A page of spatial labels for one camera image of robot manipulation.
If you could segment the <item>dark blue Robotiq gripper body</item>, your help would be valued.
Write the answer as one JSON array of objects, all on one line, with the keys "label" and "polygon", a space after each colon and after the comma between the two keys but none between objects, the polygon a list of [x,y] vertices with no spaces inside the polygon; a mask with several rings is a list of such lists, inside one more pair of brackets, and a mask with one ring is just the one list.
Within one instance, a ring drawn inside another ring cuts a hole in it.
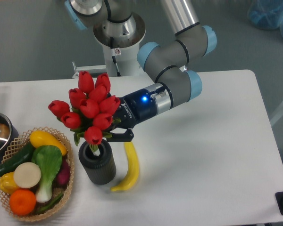
[{"label": "dark blue Robotiq gripper body", "polygon": [[132,129],[173,107],[173,96],[166,84],[159,82],[119,98],[114,121],[107,131]]}]

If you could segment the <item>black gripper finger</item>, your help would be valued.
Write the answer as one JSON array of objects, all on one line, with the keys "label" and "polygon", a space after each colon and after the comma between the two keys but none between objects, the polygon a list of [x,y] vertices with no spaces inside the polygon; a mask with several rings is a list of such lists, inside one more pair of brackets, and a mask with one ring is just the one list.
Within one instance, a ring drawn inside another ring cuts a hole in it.
[{"label": "black gripper finger", "polygon": [[107,142],[131,142],[134,138],[134,133],[131,128],[124,133],[111,133],[112,137],[106,139]]}]

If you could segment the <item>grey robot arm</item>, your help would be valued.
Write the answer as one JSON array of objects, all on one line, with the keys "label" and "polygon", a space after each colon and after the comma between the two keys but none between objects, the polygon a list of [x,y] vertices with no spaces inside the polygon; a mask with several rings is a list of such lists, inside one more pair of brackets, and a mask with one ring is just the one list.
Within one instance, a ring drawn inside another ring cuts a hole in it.
[{"label": "grey robot arm", "polygon": [[66,9],[78,29],[92,27],[102,46],[105,71],[110,76],[134,76],[144,70],[153,84],[120,99],[114,117],[123,134],[113,134],[109,142],[133,139],[133,127],[158,114],[199,96],[202,81],[184,67],[213,51],[216,34],[202,26],[189,0],[163,0],[163,10],[175,34],[175,41],[161,47],[155,42],[143,46],[143,19],[132,11],[129,0],[67,0]]}]

